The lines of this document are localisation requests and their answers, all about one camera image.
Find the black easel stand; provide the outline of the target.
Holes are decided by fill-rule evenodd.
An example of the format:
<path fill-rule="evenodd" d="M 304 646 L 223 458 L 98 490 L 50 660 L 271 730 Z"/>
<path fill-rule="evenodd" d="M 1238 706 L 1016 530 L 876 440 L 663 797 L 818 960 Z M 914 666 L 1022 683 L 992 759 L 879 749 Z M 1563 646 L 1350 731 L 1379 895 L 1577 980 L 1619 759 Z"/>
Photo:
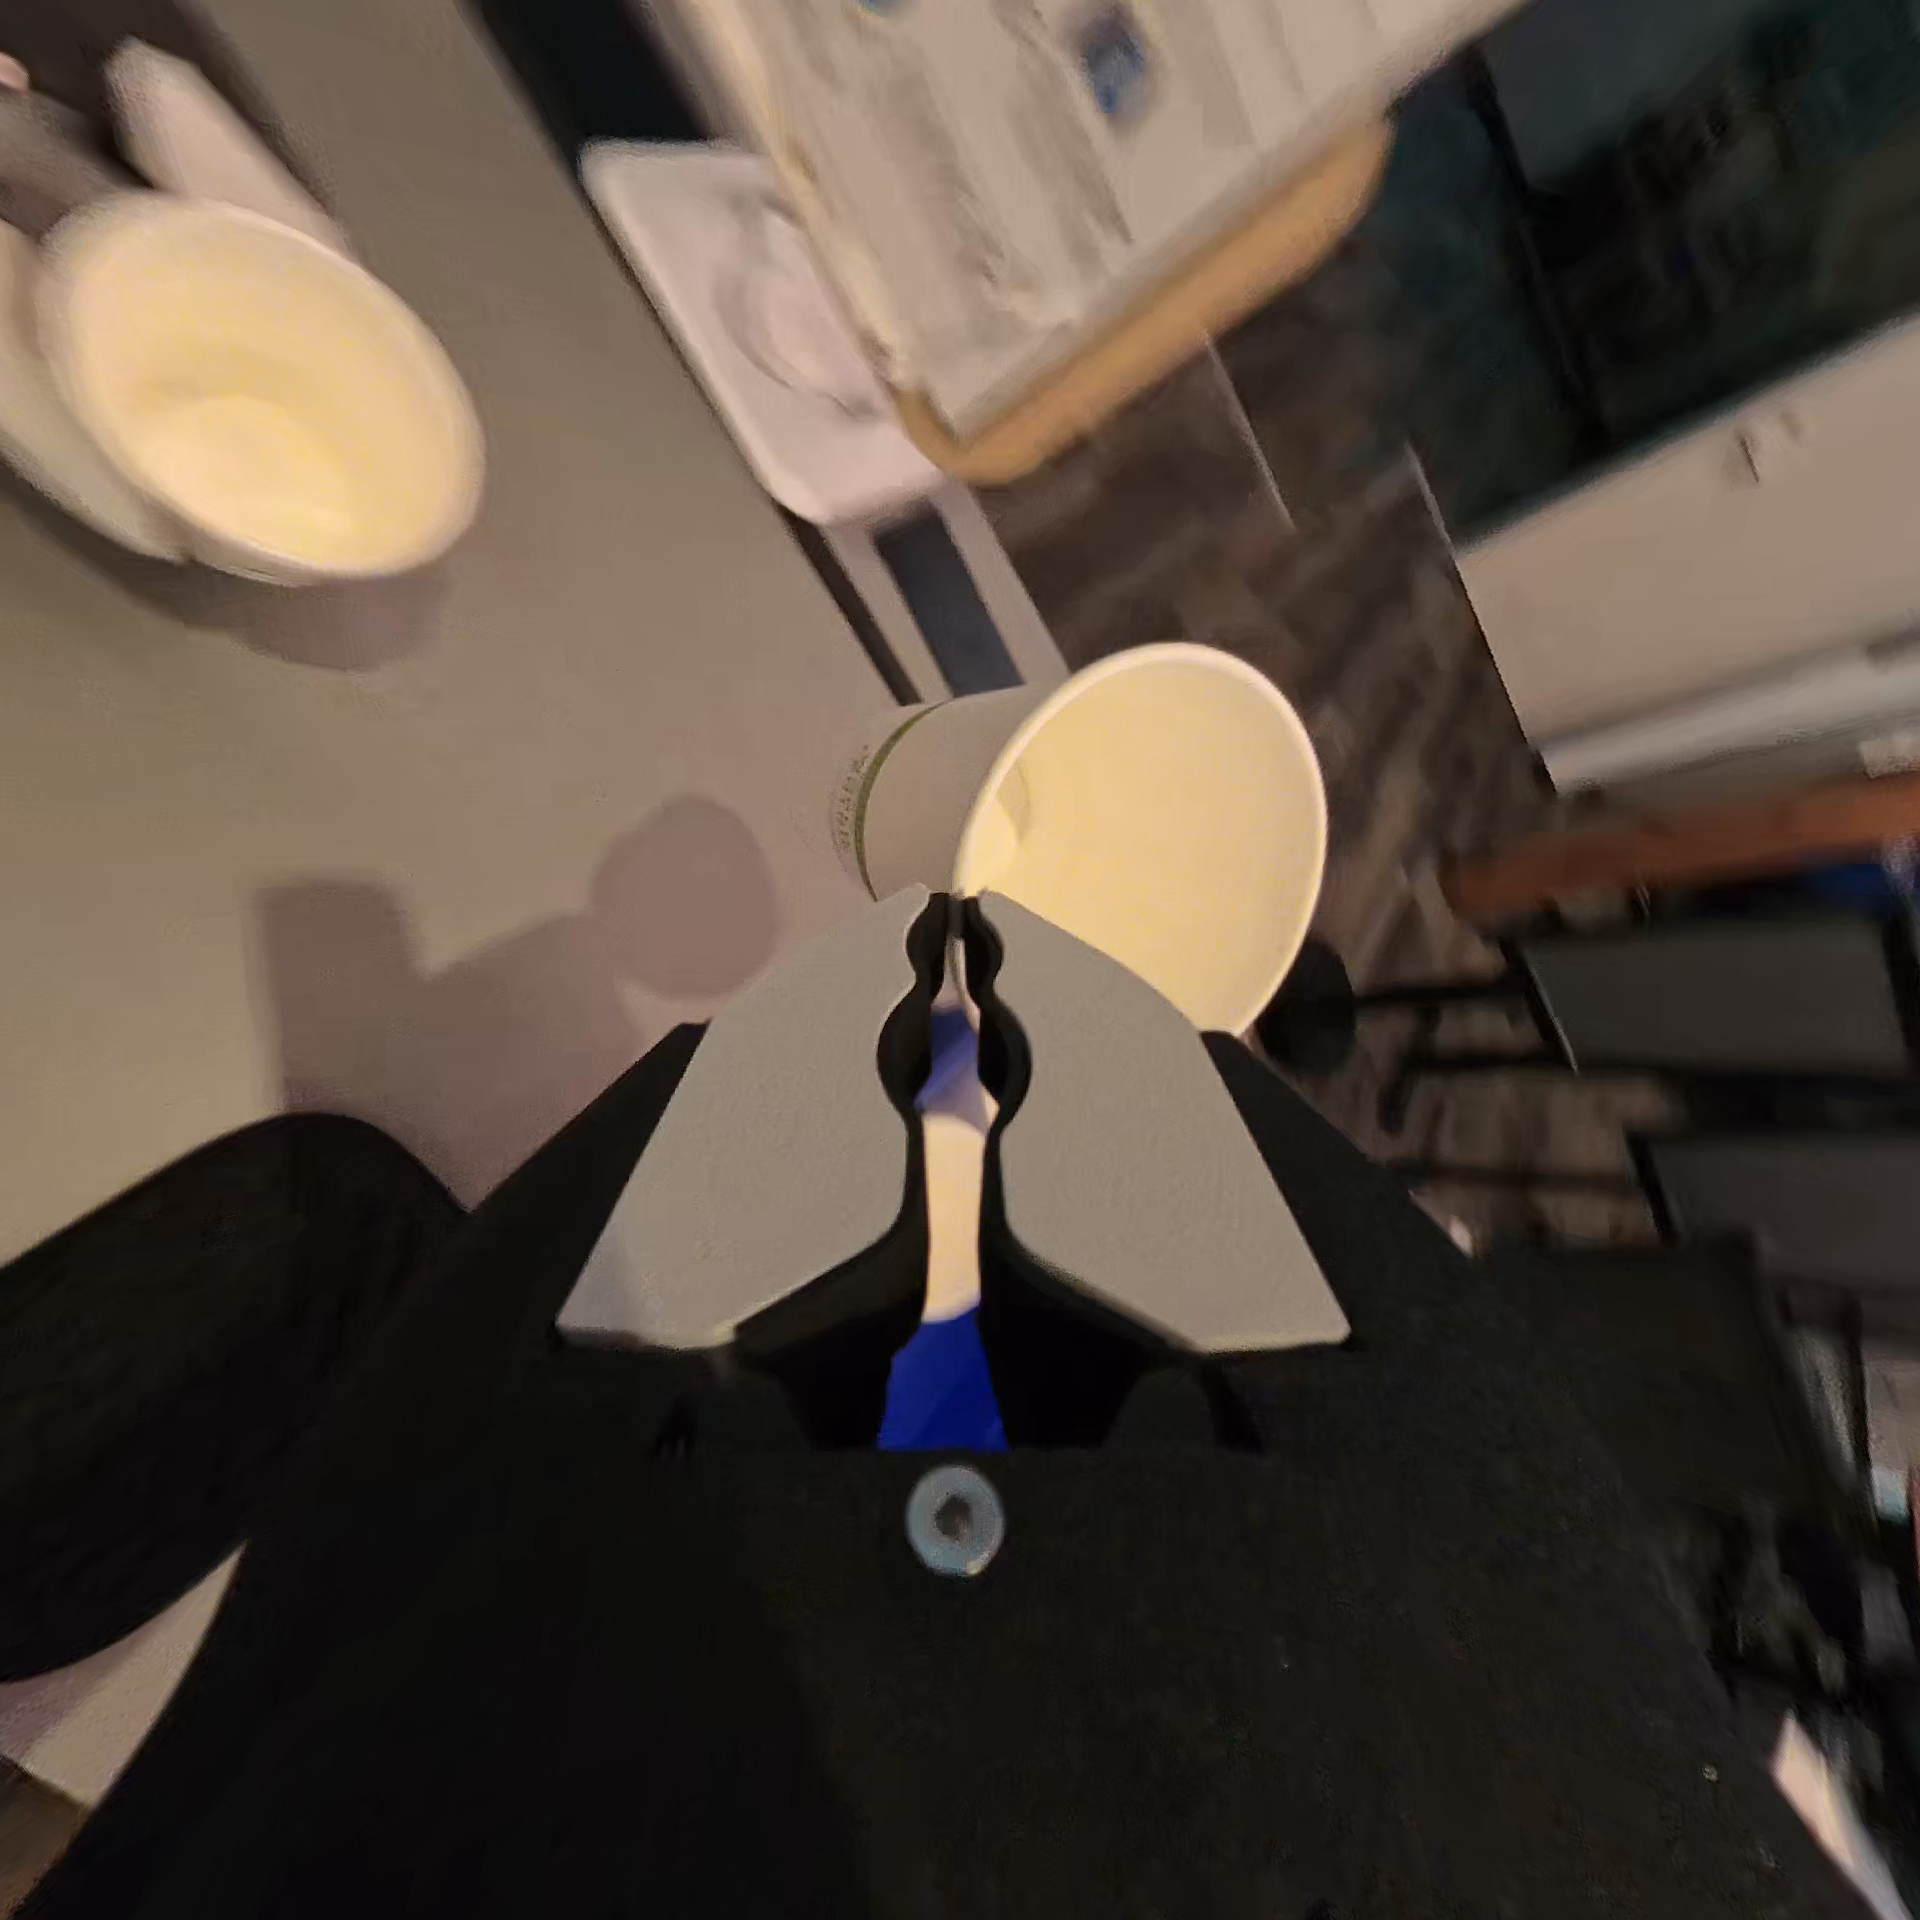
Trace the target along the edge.
<path fill-rule="evenodd" d="M 1521 949 L 1499 943 L 1496 951 L 1492 972 L 1358 988 L 1337 951 L 1310 939 L 1255 1019 L 1255 1037 L 1275 1067 L 1303 1076 L 1328 1076 L 1354 1055 L 1363 1016 L 1408 1015 L 1418 1016 L 1418 1031 L 1399 1055 L 1395 1069 L 1399 1080 L 1466 1072 L 1571 1069 L 1572 1054 Z M 1438 1047 L 1435 1034 L 1446 1015 L 1492 1004 L 1526 1015 L 1532 1036 L 1527 1047 Z"/>

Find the wooden instruction clipboard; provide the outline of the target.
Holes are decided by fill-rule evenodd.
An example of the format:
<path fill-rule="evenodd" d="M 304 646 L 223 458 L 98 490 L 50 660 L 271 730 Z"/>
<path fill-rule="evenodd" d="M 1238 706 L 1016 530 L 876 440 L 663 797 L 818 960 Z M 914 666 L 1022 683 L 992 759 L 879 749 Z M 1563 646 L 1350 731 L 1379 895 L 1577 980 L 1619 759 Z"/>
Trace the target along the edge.
<path fill-rule="evenodd" d="M 1511 3 L 644 4 L 905 435 L 1004 487 L 1335 253 Z"/>

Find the narrow blue plastic bin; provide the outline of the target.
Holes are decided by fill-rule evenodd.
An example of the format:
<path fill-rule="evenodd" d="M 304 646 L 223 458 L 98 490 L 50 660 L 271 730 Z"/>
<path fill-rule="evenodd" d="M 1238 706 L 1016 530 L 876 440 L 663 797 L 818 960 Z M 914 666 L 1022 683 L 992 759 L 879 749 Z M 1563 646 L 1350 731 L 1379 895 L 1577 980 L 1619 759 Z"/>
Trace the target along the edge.
<path fill-rule="evenodd" d="M 928 1034 L 930 1067 L 920 1093 L 920 1120 L 927 1111 L 962 1112 L 991 1141 L 996 1107 L 978 1076 L 971 1019 L 955 1005 L 942 1005 Z M 886 1450 L 1006 1450 L 977 1310 L 942 1325 L 927 1325 L 921 1311 L 890 1374 L 880 1421 Z"/>

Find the stack of nested paper cups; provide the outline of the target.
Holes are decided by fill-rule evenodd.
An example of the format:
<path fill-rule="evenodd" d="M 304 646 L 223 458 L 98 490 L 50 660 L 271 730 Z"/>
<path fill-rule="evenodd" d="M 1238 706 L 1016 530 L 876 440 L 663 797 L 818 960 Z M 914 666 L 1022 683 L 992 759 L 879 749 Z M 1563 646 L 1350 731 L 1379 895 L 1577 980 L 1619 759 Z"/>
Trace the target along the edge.
<path fill-rule="evenodd" d="M 440 338 L 355 258 L 155 190 L 4 226 L 4 466 L 110 544 L 263 584 L 428 570 L 482 504 Z"/>

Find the dark display board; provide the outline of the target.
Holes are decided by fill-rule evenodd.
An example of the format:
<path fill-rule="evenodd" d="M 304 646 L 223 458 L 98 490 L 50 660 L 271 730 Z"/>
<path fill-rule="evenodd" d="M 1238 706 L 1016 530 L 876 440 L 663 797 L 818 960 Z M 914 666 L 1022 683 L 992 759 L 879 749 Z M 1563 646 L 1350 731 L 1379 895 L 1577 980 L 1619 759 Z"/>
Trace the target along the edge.
<path fill-rule="evenodd" d="M 1585 1072 L 1915 1075 L 1915 936 L 1900 918 L 1670 918 L 1508 956 Z"/>

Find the white clipboard stand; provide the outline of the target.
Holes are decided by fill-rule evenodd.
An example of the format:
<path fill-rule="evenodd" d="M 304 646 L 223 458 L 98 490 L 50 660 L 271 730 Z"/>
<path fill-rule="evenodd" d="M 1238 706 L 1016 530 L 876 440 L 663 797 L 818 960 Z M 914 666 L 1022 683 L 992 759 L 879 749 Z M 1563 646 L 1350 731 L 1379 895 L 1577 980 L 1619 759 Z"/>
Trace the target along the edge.
<path fill-rule="evenodd" d="M 580 186 L 778 508 L 814 526 L 918 511 L 946 478 L 788 214 L 772 166 L 716 142 L 594 140 Z"/>

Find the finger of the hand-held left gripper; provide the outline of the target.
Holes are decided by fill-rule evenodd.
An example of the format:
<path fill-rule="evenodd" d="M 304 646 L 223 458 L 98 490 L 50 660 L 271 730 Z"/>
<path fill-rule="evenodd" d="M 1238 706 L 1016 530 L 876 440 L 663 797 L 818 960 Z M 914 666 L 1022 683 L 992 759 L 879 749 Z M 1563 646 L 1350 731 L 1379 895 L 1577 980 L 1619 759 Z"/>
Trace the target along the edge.
<path fill-rule="evenodd" d="M 108 59 L 108 101 L 124 155 L 153 187 L 353 253 L 345 229 L 192 61 L 124 38 Z"/>

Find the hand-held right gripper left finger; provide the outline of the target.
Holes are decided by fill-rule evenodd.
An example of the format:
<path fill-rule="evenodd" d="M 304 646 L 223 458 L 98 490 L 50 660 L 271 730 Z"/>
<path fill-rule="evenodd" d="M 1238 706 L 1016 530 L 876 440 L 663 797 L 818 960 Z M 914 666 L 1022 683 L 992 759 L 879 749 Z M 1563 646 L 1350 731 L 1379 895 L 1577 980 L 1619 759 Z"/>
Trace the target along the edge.
<path fill-rule="evenodd" d="M 807 1439 L 872 1450 L 928 1291 L 920 1095 L 952 900 L 904 887 L 696 1039 L 561 1310 L 568 1338 L 726 1362 Z"/>

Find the brown wooden post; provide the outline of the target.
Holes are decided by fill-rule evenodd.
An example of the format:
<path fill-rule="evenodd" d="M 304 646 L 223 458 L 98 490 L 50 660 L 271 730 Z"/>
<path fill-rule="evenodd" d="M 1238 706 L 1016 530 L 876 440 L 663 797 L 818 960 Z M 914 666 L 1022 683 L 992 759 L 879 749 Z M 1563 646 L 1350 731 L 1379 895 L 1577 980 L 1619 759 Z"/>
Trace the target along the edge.
<path fill-rule="evenodd" d="M 1759 800 L 1680 806 L 1442 861 L 1438 887 L 1466 920 L 1499 920 L 1590 895 L 1786 874 L 1858 856 L 1919 830 L 1919 772 L 1815 784 Z"/>

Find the white paper cup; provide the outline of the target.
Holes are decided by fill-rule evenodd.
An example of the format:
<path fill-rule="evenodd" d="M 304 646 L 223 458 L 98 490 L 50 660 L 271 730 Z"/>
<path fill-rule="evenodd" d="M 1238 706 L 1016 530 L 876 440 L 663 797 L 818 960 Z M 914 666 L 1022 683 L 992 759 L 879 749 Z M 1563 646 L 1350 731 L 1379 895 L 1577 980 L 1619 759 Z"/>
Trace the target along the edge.
<path fill-rule="evenodd" d="M 921 1139 L 928 1200 L 923 1323 L 942 1325 L 974 1311 L 980 1298 L 988 1131 L 962 1112 L 927 1111 Z"/>
<path fill-rule="evenodd" d="M 1312 931 L 1328 791 L 1270 677 L 1168 640 L 868 723 L 827 835 L 868 899 L 1008 895 L 1241 1036 Z"/>

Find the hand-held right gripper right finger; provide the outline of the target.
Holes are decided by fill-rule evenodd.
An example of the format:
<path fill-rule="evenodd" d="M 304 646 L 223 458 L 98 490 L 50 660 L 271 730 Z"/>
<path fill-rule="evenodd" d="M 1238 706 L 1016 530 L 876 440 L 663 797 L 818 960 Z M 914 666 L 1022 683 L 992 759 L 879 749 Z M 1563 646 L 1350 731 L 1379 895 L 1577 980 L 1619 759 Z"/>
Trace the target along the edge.
<path fill-rule="evenodd" d="M 1207 1037 L 1001 894 L 964 904 L 984 1148 L 977 1323 L 1019 1451 L 1262 1453 L 1238 1359 L 1352 1335 Z"/>

